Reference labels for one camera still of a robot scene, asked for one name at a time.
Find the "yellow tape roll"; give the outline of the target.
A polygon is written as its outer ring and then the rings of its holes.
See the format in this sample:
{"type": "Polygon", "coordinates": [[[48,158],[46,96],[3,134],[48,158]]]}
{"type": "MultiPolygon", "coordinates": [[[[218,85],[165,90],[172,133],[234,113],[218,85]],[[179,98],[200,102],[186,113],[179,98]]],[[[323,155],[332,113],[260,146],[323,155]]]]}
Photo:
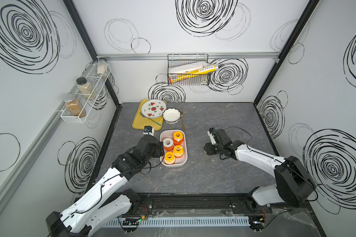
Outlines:
{"type": "Polygon", "coordinates": [[[164,164],[174,165],[176,161],[175,155],[173,152],[167,152],[164,156],[164,164]]]}
{"type": "Polygon", "coordinates": [[[173,140],[183,140],[184,139],[184,135],[181,131],[175,131],[173,134],[173,140]]]}

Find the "white plastic storage box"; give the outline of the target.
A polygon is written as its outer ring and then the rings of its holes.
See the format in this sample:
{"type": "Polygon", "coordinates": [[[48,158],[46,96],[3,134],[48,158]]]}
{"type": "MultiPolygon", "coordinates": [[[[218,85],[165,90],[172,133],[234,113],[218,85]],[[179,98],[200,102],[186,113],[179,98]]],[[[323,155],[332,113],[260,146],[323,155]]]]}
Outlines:
{"type": "MultiPolygon", "coordinates": [[[[173,134],[175,131],[181,131],[181,130],[166,130],[166,131],[163,131],[160,135],[160,141],[163,142],[163,140],[167,137],[169,138],[172,138],[173,139],[173,134]]],[[[188,158],[188,149],[187,149],[187,143],[186,143],[186,135],[183,131],[181,131],[184,135],[184,139],[183,139],[183,143],[181,146],[183,146],[184,150],[185,150],[185,153],[184,155],[181,157],[181,158],[176,158],[176,161],[175,161],[175,164],[174,165],[166,165],[164,164],[164,156],[165,154],[167,153],[165,150],[164,150],[164,155],[160,157],[160,161],[162,162],[162,164],[165,166],[165,167],[180,167],[180,166],[183,166],[186,161],[187,161],[187,158],[188,158]]]]}

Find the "orange tape roll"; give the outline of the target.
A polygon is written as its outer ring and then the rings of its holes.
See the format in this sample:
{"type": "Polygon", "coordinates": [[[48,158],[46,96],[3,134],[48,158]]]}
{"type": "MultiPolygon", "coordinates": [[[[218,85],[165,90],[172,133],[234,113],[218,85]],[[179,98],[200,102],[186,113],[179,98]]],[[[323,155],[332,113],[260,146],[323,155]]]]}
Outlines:
{"type": "Polygon", "coordinates": [[[163,147],[166,152],[173,151],[175,147],[173,139],[169,137],[165,138],[163,140],[163,147]]]}
{"type": "Polygon", "coordinates": [[[182,143],[183,143],[183,140],[179,140],[179,141],[178,141],[178,140],[175,140],[175,139],[174,139],[174,140],[173,140],[173,143],[174,143],[175,146],[181,146],[182,143]]]}

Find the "yellow tape roll end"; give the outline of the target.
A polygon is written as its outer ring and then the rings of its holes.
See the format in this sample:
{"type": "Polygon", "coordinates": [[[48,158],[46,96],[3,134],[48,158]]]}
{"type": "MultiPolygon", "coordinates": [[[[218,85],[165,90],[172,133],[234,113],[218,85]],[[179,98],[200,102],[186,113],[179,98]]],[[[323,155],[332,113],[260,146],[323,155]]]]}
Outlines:
{"type": "Polygon", "coordinates": [[[177,145],[174,147],[173,153],[174,153],[175,158],[181,158],[184,155],[185,150],[184,150],[183,146],[177,145]]]}

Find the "orange tape roll front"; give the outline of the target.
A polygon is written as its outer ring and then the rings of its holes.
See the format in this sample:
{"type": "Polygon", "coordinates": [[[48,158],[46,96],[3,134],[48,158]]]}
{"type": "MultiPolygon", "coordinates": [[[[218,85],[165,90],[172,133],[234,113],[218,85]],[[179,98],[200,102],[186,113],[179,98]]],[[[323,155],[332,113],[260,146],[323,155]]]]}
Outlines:
{"type": "Polygon", "coordinates": [[[166,152],[173,151],[175,147],[173,139],[169,137],[165,138],[163,140],[163,147],[166,152]]]}

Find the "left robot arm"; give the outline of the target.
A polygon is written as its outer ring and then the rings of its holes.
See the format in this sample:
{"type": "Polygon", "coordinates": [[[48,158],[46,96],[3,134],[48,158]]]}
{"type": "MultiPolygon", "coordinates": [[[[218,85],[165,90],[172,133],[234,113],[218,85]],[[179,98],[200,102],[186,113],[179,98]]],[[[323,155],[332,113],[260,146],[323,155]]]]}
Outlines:
{"type": "Polygon", "coordinates": [[[50,237],[91,237],[116,217],[137,211],[139,195],[131,189],[115,200],[107,200],[150,162],[164,155],[163,142],[144,135],[137,143],[120,154],[111,167],[80,199],[70,207],[52,212],[46,218],[50,237]]]}

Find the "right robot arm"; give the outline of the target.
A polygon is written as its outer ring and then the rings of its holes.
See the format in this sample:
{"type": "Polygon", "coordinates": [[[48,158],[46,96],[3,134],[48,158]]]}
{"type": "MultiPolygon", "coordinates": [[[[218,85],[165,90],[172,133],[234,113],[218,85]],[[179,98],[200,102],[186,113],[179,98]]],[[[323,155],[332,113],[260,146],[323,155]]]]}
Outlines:
{"type": "Polygon", "coordinates": [[[224,129],[210,128],[207,135],[210,138],[204,146],[207,155],[250,164],[275,179],[274,184],[256,187],[248,194],[251,204],[265,206],[284,202],[300,207],[316,191],[315,182],[297,157],[275,156],[249,146],[248,142],[233,141],[224,129]]]}

